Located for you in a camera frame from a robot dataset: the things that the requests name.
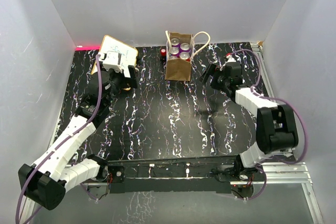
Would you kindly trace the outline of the burlap canvas bag rope handles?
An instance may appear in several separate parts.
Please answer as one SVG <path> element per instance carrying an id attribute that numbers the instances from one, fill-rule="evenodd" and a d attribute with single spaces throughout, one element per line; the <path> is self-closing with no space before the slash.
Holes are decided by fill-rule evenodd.
<path id="1" fill-rule="evenodd" d="M 205 47 L 210 43 L 211 37 L 209 33 L 205 31 L 199 31 L 195 35 L 192 34 L 180 34 L 170 32 L 168 30 L 165 31 L 166 35 L 166 64 L 165 64 L 165 80 L 169 81 L 190 81 L 191 80 L 191 71 L 192 71 L 192 62 L 195 56 L 201 52 Z M 204 45 L 202 45 L 199 49 L 195 49 L 195 38 L 198 35 L 205 35 L 207 37 L 207 41 Z M 172 47 L 170 39 L 178 38 L 180 40 L 180 44 L 188 43 L 191 46 L 191 51 L 188 52 L 190 54 L 190 59 L 183 60 L 179 57 L 178 59 L 169 60 L 169 49 Z"/>

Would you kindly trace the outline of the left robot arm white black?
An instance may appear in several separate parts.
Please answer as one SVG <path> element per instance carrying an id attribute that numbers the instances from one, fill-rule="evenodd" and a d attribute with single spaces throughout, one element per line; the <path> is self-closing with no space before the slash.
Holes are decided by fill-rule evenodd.
<path id="1" fill-rule="evenodd" d="M 108 177 L 107 162 L 92 154 L 81 163 L 67 164 L 109 114 L 111 101 L 122 89 L 137 88 L 137 69 L 129 65 L 121 72 L 101 69 L 92 74 L 86 91 L 68 126 L 52 146 L 32 165 L 23 164 L 18 171 L 24 196 L 47 210 L 55 209 L 66 192 L 85 182 Z"/>

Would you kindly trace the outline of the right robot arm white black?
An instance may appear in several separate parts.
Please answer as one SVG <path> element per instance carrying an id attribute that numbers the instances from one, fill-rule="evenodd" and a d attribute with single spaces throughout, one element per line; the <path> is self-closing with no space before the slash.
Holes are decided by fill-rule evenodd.
<path id="1" fill-rule="evenodd" d="M 246 151 L 238 154 L 229 168 L 216 168 L 217 177 L 231 176 L 247 180 L 258 172 L 263 161 L 288 151 L 298 145 L 299 138 L 293 109 L 286 104 L 272 102 L 243 83 L 242 67 L 237 62 L 228 62 L 223 67 L 207 66 L 200 77 L 205 84 L 222 91 L 233 102 L 249 111 L 256 118 L 256 140 Z"/>

